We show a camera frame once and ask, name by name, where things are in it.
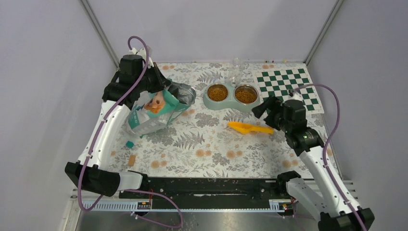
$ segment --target white wall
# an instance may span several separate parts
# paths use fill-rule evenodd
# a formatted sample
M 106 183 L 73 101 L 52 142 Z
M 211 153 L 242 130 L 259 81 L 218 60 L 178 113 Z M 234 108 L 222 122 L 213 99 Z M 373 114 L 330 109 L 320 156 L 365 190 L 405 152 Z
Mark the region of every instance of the white wall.
M 408 1 L 345 1 L 312 59 L 315 83 L 333 87 L 341 103 L 334 148 L 363 207 L 370 230 L 406 230 L 408 219 Z M 330 128 L 333 97 L 319 92 Z
M 0 3 L 0 230 L 55 231 L 114 66 L 79 1 Z
M 158 62 L 303 61 L 336 0 L 89 0 L 117 56 L 137 35 Z

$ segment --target yellow scoop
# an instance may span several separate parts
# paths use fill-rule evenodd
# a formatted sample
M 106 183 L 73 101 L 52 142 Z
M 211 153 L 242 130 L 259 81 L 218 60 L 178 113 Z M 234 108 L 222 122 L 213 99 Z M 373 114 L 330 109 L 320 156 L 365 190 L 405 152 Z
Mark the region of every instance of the yellow scoop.
M 260 127 L 260 126 L 254 126 L 251 124 L 244 124 L 240 122 L 229 122 L 228 126 L 233 128 L 236 131 L 239 131 L 242 134 L 249 133 L 250 131 L 259 131 L 259 132 L 265 132 L 272 134 L 273 129 L 272 128 L 267 128 L 267 127 Z

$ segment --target double pet bowl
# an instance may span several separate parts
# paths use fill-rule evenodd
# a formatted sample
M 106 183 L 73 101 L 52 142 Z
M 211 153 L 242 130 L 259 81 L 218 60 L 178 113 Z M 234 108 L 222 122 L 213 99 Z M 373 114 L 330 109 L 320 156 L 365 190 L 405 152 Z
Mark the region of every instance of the double pet bowl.
M 210 93 L 214 90 L 218 92 L 226 92 L 227 97 L 221 101 L 214 101 L 210 98 Z M 246 92 L 246 94 L 252 94 L 256 96 L 255 101 L 251 103 L 242 103 L 237 99 L 237 93 Z M 204 105 L 211 110 L 221 110 L 225 108 L 233 108 L 241 112 L 250 112 L 252 108 L 259 105 L 259 93 L 252 86 L 248 84 L 242 84 L 237 87 L 233 87 L 230 84 L 214 83 L 208 85 L 205 89 L 203 96 Z

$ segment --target metal bowl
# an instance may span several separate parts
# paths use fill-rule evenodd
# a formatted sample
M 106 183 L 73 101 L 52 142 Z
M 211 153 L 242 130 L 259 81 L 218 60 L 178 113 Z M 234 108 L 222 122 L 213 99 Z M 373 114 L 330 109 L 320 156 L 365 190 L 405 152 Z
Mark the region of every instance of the metal bowl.
M 256 95 L 255 100 L 254 100 L 253 102 L 251 102 L 251 103 L 242 103 L 241 101 L 239 101 L 239 100 L 237 99 L 237 96 L 236 96 L 237 92 L 241 92 L 241 91 L 250 92 L 250 93 Z M 258 94 L 258 91 L 255 89 L 255 87 L 253 87 L 252 85 L 242 84 L 242 85 L 239 85 L 239 86 L 237 86 L 237 87 L 235 88 L 235 90 L 234 90 L 234 98 L 235 98 L 236 101 L 238 101 L 238 102 L 240 102 L 240 103 L 242 103 L 242 104 L 248 105 L 248 104 L 252 104 L 252 103 L 256 102 L 256 101 L 259 99 L 259 94 Z
M 210 92 L 212 92 L 213 90 L 216 90 L 216 89 L 220 89 L 220 90 L 222 90 L 222 91 L 226 91 L 226 92 L 227 92 L 227 96 L 225 97 L 225 99 L 228 98 L 228 96 L 230 95 L 230 92 L 228 91 L 227 87 L 225 87 L 225 86 L 222 85 L 222 84 L 216 83 L 216 84 L 211 85 L 211 86 L 207 89 L 207 96 L 208 96 L 208 98 L 209 98 L 211 101 L 221 102 L 221 101 L 225 100 L 225 99 L 223 99 L 223 100 L 220 100 L 220 101 L 215 101 L 215 100 L 212 100 L 212 99 L 210 98 Z

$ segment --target chessboard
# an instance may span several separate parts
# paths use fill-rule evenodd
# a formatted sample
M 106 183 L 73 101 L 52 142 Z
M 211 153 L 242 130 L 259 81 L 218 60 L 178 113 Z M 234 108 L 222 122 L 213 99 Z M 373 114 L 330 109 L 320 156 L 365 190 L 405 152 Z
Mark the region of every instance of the chessboard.
M 273 68 L 268 71 L 255 71 L 255 83 L 261 93 L 262 101 L 269 96 L 276 96 L 282 101 L 289 99 L 289 90 L 312 83 L 306 68 Z M 323 106 L 314 86 L 300 90 L 308 114 L 323 114 Z

